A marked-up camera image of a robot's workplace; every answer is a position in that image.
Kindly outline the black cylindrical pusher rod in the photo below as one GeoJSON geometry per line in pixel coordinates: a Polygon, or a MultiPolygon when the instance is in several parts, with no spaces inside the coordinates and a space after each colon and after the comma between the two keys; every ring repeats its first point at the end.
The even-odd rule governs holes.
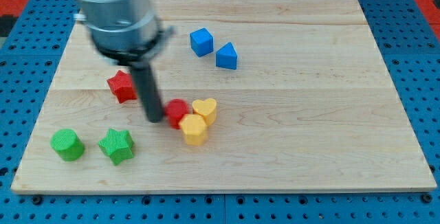
{"type": "Polygon", "coordinates": [[[152,123],[161,122],[164,109],[150,63],[134,62],[130,64],[129,70],[147,120],[152,123]]]}

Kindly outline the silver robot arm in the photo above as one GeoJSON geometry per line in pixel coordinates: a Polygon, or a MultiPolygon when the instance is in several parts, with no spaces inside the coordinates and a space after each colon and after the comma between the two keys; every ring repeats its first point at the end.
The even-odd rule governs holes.
{"type": "Polygon", "coordinates": [[[89,29],[100,54],[129,69],[149,122],[164,117],[151,61],[160,54],[173,28],[162,27],[151,0],[76,0],[76,16],[89,29]]]}

